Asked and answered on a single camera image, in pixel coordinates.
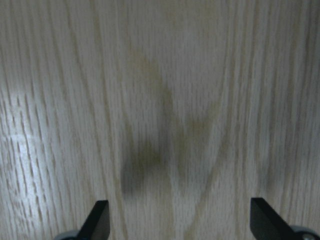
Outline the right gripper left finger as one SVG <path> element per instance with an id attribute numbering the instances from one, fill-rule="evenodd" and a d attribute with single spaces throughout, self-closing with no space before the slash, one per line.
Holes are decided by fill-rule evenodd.
<path id="1" fill-rule="evenodd" d="M 76 240 L 107 240 L 110 236 L 110 209 L 108 200 L 98 200 L 76 235 Z"/>

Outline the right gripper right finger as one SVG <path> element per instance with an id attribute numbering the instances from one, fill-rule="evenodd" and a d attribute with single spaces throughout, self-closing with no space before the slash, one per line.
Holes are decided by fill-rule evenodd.
<path id="1" fill-rule="evenodd" d="M 250 230 L 256 240 L 300 239 L 262 197 L 253 197 L 250 200 Z"/>

